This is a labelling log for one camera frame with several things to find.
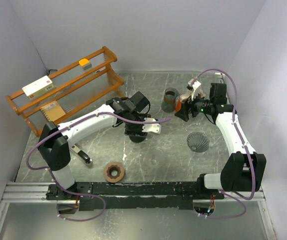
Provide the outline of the dark glass carafe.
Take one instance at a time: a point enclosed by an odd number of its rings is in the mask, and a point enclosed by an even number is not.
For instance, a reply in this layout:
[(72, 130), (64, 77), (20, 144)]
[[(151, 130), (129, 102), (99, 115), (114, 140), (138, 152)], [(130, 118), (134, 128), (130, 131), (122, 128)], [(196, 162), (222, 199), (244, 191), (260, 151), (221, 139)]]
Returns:
[(141, 143), (143, 142), (147, 137), (147, 134), (142, 134), (142, 135), (129, 135), (129, 139), (133, 142), (133, 143)]

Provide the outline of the orange coffee filter box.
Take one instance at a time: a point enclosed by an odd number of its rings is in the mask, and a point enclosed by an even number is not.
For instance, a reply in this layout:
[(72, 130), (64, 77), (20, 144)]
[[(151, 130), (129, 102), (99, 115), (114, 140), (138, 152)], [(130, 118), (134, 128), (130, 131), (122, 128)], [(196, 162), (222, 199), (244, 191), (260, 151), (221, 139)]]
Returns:
[(197, 97), (203, 99), (205, 96), (206, 95), (204, 94), (203, 90), (200, 90), (199, 93), (193, 93), (192, 91), (188, 91), (184, 94), (181, 94), (178, 96), (178, 99), (176, 101), (175, 111), (178, 112), (181, 109), (183, 100), (187, 100), (189, 97), (191, 97), (193, 100)]

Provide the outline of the clear glass ribbed dripper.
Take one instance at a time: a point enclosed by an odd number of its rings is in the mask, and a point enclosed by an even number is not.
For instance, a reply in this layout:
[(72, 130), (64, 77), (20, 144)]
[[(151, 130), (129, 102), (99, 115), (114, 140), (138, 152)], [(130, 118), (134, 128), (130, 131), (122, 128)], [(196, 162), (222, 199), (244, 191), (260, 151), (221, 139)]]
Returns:
[(209, 140), (202, 132), (192, 132), (187, 136), (187, 146), (196, 153), (203, 153), (209, 148)]

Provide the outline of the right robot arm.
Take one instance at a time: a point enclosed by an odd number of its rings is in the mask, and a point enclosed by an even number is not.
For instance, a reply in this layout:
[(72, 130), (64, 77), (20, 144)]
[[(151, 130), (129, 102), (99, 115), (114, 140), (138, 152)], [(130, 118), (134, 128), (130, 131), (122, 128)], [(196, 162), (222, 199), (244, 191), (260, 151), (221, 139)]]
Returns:
[(220, 130), (229, 153), (220, 173), (203, 176), (203, 182), (195, 187), (196, 195), (206, 199), (213, 193), (213, 189), (252, 194), (257, 192), (267, 160), (264, 154), (257, 153), (243, 133), (234, 105), (227, 103), (226, 84), (212, 83), (208, 99), (201, 96), (199, 81), (189, 82), (187, 88), (189, 93), (179, 97), (174, 115), (185, 122), (198, 114), (212, 119)]

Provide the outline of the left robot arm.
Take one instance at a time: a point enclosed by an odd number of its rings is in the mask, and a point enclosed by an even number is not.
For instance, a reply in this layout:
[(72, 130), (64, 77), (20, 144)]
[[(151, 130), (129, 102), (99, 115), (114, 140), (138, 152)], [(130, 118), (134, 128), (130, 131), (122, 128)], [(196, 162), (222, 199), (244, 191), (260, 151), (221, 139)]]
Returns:
[(143, 132), (142, 124), (132, 122), (149, 118), (151, 115), (142, 113), (142, 110), (150, 107), (150, 101), (138, 91), (132, 97), (112, 98), (98, 109), (72, 121), (59, 125), (52, 121), (45, 124), (38, 151), (60, 185), (58, 193), (66, 200), (74, 198), (77, 193), (76, 181), (69, 167), (71, 146), (101, 129), (122, 123), (125, 124), (124, 134), (132, 142), (141, 143), (147, 133)]

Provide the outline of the silver black coffee scoop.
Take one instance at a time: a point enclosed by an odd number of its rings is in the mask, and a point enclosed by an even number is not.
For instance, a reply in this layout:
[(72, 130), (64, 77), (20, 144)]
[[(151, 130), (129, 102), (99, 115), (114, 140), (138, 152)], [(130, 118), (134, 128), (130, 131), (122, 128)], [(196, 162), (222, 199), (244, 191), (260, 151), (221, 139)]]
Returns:
[(91, 167), (93, 164), (93, 160), (90, 158), (90, 156), (85, 153), (83, 150), (81, 150), (76, 145), (73, 145), (70, 147), (70, 150), (88, 167)]

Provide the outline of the grey glass carafe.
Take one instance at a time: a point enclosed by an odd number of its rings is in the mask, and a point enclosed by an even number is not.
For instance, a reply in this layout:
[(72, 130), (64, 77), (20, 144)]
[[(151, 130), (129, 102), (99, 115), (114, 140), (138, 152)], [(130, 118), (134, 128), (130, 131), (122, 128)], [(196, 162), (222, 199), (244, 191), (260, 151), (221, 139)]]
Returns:
[(176, 99), (179, 96), (179, 92), (169, 87), (164, 91), (163, 100), (161, 102), (161, 109), (166, 113), (172, 113), (176, 108)]

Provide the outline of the clear glass lid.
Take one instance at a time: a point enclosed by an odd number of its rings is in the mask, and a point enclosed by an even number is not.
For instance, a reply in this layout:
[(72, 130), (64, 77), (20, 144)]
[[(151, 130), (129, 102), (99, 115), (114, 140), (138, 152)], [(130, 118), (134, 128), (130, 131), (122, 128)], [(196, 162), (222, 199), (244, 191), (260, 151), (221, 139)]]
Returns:
[(152, 168), (161, 168), (165, 166), (168, 160), (168, 154), (160, 149), (152, 149), (145, 156), (148, 166)]

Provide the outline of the orange wooden rack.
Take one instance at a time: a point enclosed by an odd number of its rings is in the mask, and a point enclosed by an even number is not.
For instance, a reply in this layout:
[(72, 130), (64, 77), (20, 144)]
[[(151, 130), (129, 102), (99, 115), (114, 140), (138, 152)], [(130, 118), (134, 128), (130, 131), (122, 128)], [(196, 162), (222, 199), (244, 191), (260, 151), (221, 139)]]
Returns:
[(92, 64), (87, 70), (81, 68), (79, 60), (57, 71), (50, 70), (48, 77), (55, 88), (36, 100), (29, 100), (22, 89), (5, 97), (37, 137), (48, 122), (40, 109), (53, 101), (57, 101), (66, 113), (54, 121), (59, 124), (111, 92), (123, 96), (119, 87), (124, 81), (112, 69), (111, 64), (117, 61), (117, 56), (110, 49), (103, 46), (84, 58)]

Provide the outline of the orange grey small box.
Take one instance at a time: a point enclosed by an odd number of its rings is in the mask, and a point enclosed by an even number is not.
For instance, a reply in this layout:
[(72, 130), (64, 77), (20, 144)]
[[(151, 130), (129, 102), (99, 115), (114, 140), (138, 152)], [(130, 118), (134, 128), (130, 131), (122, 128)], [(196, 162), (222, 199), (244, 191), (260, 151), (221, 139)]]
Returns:
[(90, 62), (89, 59), (87, 58), (83, 58), (83, 59), (80, 59), (78, 61), (80, 67), (85, 71), (85, 70), (88, 70), (92, 67), (92, 63)]

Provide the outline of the white flat box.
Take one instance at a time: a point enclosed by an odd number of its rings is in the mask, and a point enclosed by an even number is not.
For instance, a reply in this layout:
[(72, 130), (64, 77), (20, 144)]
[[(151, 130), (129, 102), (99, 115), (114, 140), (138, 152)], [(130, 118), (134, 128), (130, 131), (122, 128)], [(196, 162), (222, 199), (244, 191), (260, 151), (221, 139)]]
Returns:
[(27, 98), (30, 101), (33, 101), (48, 93), (49, 91), (52, 91), (55, 87), (56, 86), (54, 85), (53, 81), (47, 75), (45, 75), (24, 86), (22, 90)]

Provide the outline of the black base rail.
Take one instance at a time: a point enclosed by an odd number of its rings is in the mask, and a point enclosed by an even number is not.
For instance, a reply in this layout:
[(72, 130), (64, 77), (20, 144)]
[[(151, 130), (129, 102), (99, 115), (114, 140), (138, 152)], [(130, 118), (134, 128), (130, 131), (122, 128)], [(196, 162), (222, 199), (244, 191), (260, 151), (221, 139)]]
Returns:
[(93, 211), (103, 208), (102, 197), (107, 209), (152, 209), (178, 208), (192, 210), (194, 201), (209, 202), (211, 196), (216, 200), (224, 195), (216, 189), (207, 189), (201, 181), (171, 182), (76, 182), (68, 189), (80, 194), (80, 197), (61, 190), (56, 184), (48, 187), (45, 197), (52, 201), (79, 200), (81, 211)]

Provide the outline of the aluminium frame rail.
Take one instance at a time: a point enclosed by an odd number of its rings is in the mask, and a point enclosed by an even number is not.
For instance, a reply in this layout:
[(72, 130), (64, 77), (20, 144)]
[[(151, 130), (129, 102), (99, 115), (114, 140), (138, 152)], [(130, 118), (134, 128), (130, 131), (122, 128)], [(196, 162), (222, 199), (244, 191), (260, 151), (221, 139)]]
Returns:
[[(72, 200), (47, 200), (51, 182), (8, 182), (1, 197), (2, 203), (72, 203)], [(254, 194), (251, 201), (266, 201), (262, 188)]]

